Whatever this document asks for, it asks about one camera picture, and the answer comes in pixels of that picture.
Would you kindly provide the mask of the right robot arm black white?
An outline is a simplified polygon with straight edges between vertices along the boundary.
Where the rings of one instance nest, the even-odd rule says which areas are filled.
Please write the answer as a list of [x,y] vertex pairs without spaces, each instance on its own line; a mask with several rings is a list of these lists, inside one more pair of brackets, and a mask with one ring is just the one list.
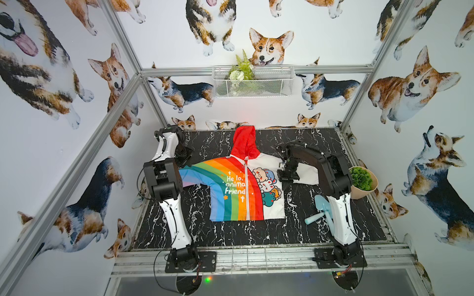
[[305,223],[326,219],[333,247],[315,249],[312,260],[321,269],[365,268],[364,249],[354,230],[351,212],[352,179],[344,157],[322,152],[300,141],[282,144],[276,150],[283,160],[283,168],[277,171],[277,175],[284,187],[300,179],[297,173],[300,163],[317,169],[322,195],[315,196],[314,200],[320,213],[307,218]]

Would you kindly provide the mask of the rainbow kids hooded jacket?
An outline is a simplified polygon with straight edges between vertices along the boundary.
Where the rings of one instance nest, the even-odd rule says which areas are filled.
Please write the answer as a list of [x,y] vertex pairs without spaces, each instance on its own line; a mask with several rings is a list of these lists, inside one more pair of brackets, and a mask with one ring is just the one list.
[[277,171],[283,162],[261,153],[253,126],[237,128],[229,156],[180,170],[185,187],[210,188],[212,222],[261,221],[285,218],[285,190]]

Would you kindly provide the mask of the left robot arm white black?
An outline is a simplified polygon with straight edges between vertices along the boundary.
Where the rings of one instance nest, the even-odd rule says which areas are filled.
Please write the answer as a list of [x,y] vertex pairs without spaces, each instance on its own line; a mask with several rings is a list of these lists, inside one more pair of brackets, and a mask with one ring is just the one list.
[[185,146],[185,133],[177,125],[161,128],[154,136],[159,142],[158,149],[154,158],[144,163],[143,173],[151,199],[164,211],[172,239],[167,272],[194,272],[199,266],[199,255],[181,209],[180,175],[193,150]]

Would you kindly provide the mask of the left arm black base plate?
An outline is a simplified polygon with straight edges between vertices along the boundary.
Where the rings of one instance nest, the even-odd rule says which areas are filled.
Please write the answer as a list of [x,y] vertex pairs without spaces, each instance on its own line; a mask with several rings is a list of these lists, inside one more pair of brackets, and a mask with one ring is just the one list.
[[186,260],[175,260],[171,255],[167,258],[166,273],[197,273],[214,272],[216,270],[217,253],[211,251],[199,251],[196,258]]

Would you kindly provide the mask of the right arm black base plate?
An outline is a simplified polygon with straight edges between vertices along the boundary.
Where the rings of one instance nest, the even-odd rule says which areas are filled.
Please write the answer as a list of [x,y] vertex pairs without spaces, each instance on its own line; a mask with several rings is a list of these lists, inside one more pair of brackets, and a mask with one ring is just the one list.
[[353,268],[367,267],[366,259],[361,250],[347,253],[339,247],[314,249],[312,260],[316,262],[319,269],[348,268],[350,266]]

